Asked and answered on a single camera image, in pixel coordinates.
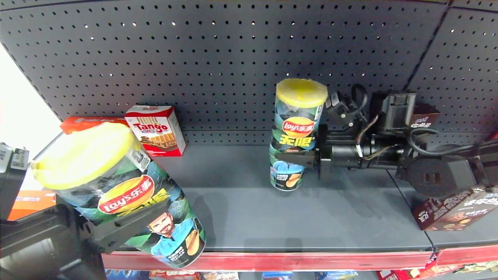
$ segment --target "red shelf edge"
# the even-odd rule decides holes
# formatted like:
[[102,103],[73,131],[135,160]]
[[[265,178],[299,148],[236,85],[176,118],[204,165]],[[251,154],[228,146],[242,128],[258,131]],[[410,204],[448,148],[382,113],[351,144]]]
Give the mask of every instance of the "red shelf edge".
[[436,263],[440,266],[464,265],[498,260],[498,244],[441,249]]
[[[432,251],[390,253],[203,253],[186,270],[194,271],[359,271],[424,267]],[[106,269],[171,270],[141,252],[102,254]]]

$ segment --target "red snack box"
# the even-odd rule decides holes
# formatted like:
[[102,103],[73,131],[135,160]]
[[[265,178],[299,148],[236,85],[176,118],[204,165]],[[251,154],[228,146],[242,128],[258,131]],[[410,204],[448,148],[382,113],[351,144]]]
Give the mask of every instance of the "red snack box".
[[151,280],[203,280],[204,277],[200,272],[194,271],[164,271],[154,270],[149,273]]
[[422,269],[411,269],[411,270],[384,270],[377,271],[377,277],[379,280],[423,280],[432,277],[441,276],[446,273],[450,273],[461,268],[463,265],[451,265],[451,266],[437,266],[436,265],[437,254],[431,258],[425,268]]
[[124,118],[114,117],[68,117],[60,125],[60,128],[65,134],[71,134],[78,131],[83,131],[92,127],[96,127],[101,123],[118,123],[128,125]]
[[185,140],[171,106],[133,106],[124,118],[151,156],[181,156]]
[[20,190],[8,220],[14,221],[55,205],[55,193],[46,190]]
[[498,193],[464,191],[446,199],[429,198],[412,214],[425,231],[460,231],[498,207]]

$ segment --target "lay's chip can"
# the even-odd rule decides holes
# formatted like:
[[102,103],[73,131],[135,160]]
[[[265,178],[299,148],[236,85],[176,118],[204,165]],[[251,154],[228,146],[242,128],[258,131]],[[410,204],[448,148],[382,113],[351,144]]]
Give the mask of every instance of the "lay's chip can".
[[275,155],[315,148],[327,96],[327,87],[312,80],[285,79],[277,84],[270,144],[270,182],[277,189],[292,191],[300,186],[305,167],[277,160]]
[[126,244],[174,269],[188,266],[204,249],[204,229],[183,191],[123,124],[66,135],[31,168],[36,180],[95,225],[164,203],[168,210]]

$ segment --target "pegboard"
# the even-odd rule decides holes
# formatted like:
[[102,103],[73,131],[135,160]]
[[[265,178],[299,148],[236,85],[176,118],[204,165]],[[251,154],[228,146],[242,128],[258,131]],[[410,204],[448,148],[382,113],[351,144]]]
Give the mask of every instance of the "pegboard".
[[445,9],[415,1],[76,2],[3,11],[0,35],[61,120],[170,104],[184,130],[268,130],[284,78],[311,78],[329,91],[403,88]]
[[452,8],[409,88],[443,132],[498,130],[498,13]]
[[269,145],[271,131],[189,131],[183,130],[188,144]]
[[54,5],[81,0],[0,0],[0,11],[27,8],[40,5]]
[[498,11],[498,2],[496,0],[456,0],[451,3],[451,6]]
[[431,135],[424,138],[424,142],[428,146],[440,146],[446,144],[467,145],[474,144],[481,141],[486,141],[490,138],[489,133],[440,133],[438,135]]

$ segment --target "product packaging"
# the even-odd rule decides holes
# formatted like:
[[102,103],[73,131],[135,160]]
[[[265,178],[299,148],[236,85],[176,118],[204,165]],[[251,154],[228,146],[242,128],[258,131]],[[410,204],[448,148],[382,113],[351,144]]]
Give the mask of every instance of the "product packaging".
[[172,268],[186,267],[204,249],[204,230],[183,191],[125,125],[103,123],[61,137],[31,168],[36,180],[95,225],[164,203],[168,211],[126,244]]
[[203,272],[206,280],[239,280],[238,272]]
[[377,271],[377,277],[379,280],[424,280],[453,272],[462,267],[462,265],[437,266],[436,258],[437,254],[427,262],[423,269]]
[[204,280],[200,272],[195,271],[164,271],[153,270],[149,274],[150,280]]
[[68,117],[65,119],[60,128],[65,134],[71,134],[78,131],[83,131],[92,127],[96,127],[101,123],[113,123],[128,125],[124,118],[114,117]]
[[354,270],[315,272],[315,280],[353,280],[355,276],[358,272]]
[[10,221],[55,205],[55,193],[46,190],[20,190],[8,216]]
[[464,265],[462,268],[454,271],[453,273],[479,273],[498,265],[498,261],[468,264]]
[[151,156],[181,156],[182,130],[171,106],[133,106],[125,119]]
[[290,280],[292,274],[292,271],[263,272],[261,280]]
[[148,280],[148,271],[106,270],[107,280]]
[[277,189],[292,191],[301,184],[305,167],[277,160],[275,155],[314,149],[327,95],[327,87],[312,80],[286,79],[277,84],[270,144],[270,182]]
[[461,231],[498,207],[498,193],[471,189],[446,199],[429,198],[412,214],[425,231]]
[[410,126],[412,128],[428,128],[439,117],[439,111],[433,106],[423,103],[415,105],[413,114],[410,119]]

